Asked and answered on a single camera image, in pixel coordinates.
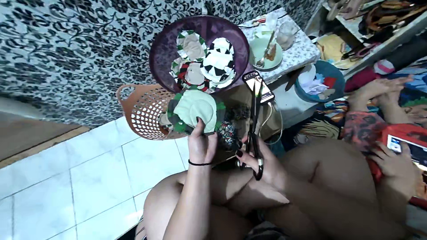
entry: phone screen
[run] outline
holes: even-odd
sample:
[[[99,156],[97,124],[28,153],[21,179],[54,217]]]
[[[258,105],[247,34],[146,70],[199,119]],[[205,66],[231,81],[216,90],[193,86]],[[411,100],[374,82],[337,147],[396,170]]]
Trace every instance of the phone screen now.
[[[392,135],[387,137],[387,147],[395,152],[402,152],[400,143],[406,142],[411,150],[412,161],[421,169],[427,170],[427,148],[408,140],[398,138]]]
[[[262,83],[263,89],[261,92],[261,103],[269,102],[274,99],[274,94],[267,87],[267,84],[264,82],[264,80],[262,79],[262,77],[257,71],[248,72],[245,75],[243,75],[242,78],[243,78],[243,81],[246,83],[246,85],[249,86],[251,91],[253,91],[255,81]]]

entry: scissors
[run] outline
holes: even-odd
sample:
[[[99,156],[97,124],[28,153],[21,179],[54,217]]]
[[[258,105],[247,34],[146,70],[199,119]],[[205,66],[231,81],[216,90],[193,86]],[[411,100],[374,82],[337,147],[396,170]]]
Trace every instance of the scissors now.
[[[251,106],[251,119],[250,119],[250,125],[249,125],[249,131],[248,131],[248,143],[246,145],[246,152],[249,153],[251,150],[251,147],[254,150],[254,158],[258,160],[258,173],[254,170],[254,177],[255,180],[259,181],[261,180],[263,176],[263,170],[264,170],[264,160],[260,156],[260,149],[257,142],[257,135],[255,133],[257,122],[258,122],[258,114],[260,112],[260,105],[261,105],[261,93],[262,93],[262,80],[261,81],[254,81],[254,86],[252,87],[252,106]],[[239,165],[240,170],[243,170],[246,167],[245,163],[241,163],[240,161],[237,162]]]

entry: plate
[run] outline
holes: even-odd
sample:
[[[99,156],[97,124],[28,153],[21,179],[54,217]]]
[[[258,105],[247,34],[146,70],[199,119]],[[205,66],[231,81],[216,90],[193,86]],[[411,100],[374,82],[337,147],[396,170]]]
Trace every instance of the plate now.
[[[271,70],[275,67],[277,67],[283,59],[283,53],[282,48],[279,44],[276,43],[276,56],[274,57],[273,61],[268,60],[267,58],[264,59],[264,67],[258,67],[256,66],[256,62],[259,61],[267,48],[267,44],[269,38],[256,38],[252,40],[249,43],[249,63],[254,66],[255,69],[261,70],[261,71],[267,71]]]

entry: hand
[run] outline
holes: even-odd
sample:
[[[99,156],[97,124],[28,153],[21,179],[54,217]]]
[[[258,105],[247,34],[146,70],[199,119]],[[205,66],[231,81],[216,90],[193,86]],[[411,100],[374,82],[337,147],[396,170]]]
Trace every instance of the hand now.
[[[404,88],[403,85],[411,81],[413,81],[412,75],[396,79],[375,79],[356,90],[354,97],[369,100],[384,93],[400,92]]]
[[[401,142],[402,153],[397,155],[384,144],[377,143],[380,149],[374,149],[375,155],[369,156],[381,168],[386,177],[414,180],[416,179],[414,164],[408,144]]]
[[[242,142],[247,142],[247,140],[248,136],[246,135],[243,137]],[[257,141],[260,150],[260,157],[264,161],[264,171],[261,180],[278,190],[284,189],[284,178],[286,175],[285,168],[261,138],[257,137]],[[258,173],[258,160],[253,157],[252,153],[250,155],[245,151],[237,150],[236,157],[240,160],[240,162],[246,163],[256,173]]]
[[[218,143],[218,135],[215,132],[206,137],[203,134],[204,129],[205,123],[201,118],[197,117],[197,125],[188,137],[188,150],[192,163],[211,163],[214,158],[216,145]]]

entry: table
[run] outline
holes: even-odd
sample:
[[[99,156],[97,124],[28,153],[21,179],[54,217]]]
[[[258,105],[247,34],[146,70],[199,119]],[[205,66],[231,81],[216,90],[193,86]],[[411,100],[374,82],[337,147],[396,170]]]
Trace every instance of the table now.
[[[284,8],[279,8],[277,10],[274,10],[268,13],[268,15],[274,15],[275,17],[279,18],[281,16],[286,15],[286,11]],[[239,26],[252,26],[252,21],[257,18],[249,20]],[[279,27],[283,23],[292,23],[296,25],[296,23],[292,20],[292,18],[289,15],[286,15],[278,19],[277,26]],[[242,32],[245,34],[246,38],[248,39],[248,42],[251,42],[255,38],[254,32],[256,31],[256,29],[257,27],[253,27],[249,29],[242,28]],[[263,77],[266,84],[270,84],[275,80],[277,80],[277,78],[281,77],[282,75],[290,71],[299,69],[307,64],[315,63],[319,59],[320,59],[320,51],[311,42],[308,36],[305,35],[305,33],[300,29],[296,34],[296,39],[294,44],[289,49],[283,51],[283,60],[280,66],[269,72],[260,71],[260,74]]]

